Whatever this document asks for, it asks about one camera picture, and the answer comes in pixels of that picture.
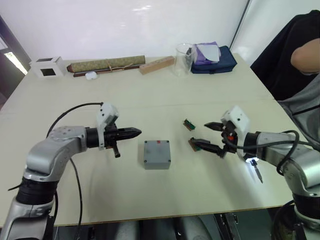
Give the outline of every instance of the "robotic arm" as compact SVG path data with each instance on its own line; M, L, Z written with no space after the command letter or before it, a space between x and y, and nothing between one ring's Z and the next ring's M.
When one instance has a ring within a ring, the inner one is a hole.
M223 148L210 144L204 139L192 138L191 143L198 148L216 153L221 158L227 152L237 153L242 160L257 157L278 167L292 191L294 211L302 222L296 225L300 229L296 230L295 239L319 239L320 152L298 144L289 158L283 162L293 147L295 141L293 135L270 132L249 133L250 120L238 106L228 110L221 121L222 123L210 122L205 126L222 132L222 142L225 143ZM282 142L282 144L272 144L274 142Z
M141 131L115 125L119 114L110 104L103 104L97 115L97 128L63 126L36 144L26 159L26 168L17 196L0 234L0 240L24 238L52 239L53 218L49 216L54 194L69 159L88 148L112 148L120 157L117 141L131 139Z

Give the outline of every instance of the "wooden block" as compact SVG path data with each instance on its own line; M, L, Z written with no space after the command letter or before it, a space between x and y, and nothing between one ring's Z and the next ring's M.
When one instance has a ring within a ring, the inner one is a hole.
M165 67L168 67L172 64L175 63L175 58L173 56L167 56L165 58L147 63L147 64L143 64L140 65L139 70L140 73L147 74L147 73L151 73L153 71L159 70L159 69L163 69Z

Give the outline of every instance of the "navy blue bag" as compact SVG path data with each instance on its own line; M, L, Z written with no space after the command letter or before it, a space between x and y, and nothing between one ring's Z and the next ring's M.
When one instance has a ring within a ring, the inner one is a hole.
M237 62L227 46L219 47L221 57L218 63L195 65L192 63L191 72L193 74L218 74L231 72Z

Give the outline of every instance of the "white table surface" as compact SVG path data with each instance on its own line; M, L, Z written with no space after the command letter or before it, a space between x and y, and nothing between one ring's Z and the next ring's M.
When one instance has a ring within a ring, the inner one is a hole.
M219 132L203 125L220 120L233 105L251 119L251 131L280 132L296 126L249 66L235 54L233 72L175 77L169 68L141 75L137 69L106 73L87 81L71 73L38 79L32 72L0 111L0 226L4 224L20 183L30 148L44 139L49 126L65 110L86 102L111 102L119 111L119 128L136 127L142 134L118 142L121 158L111 149L89 149L74 156L83 195L83 223L221 213L279 206L292 199L274 166L259 161L261 184L253 168L235 154L224 159L193 152L188 139L221 143ZM86 106L57 126L95 127L98 106ZM183 120L196 126L188 131ZM169 140L168 170L145 170L145 140ZM57 188L57 225L76 224L79 194L70 164Z

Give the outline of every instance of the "white box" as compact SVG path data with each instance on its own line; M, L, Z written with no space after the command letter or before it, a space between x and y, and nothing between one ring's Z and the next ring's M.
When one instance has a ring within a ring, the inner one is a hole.
M67 68L60 56L41 58L30 62L32 71L38 78L62 77L66 74Z

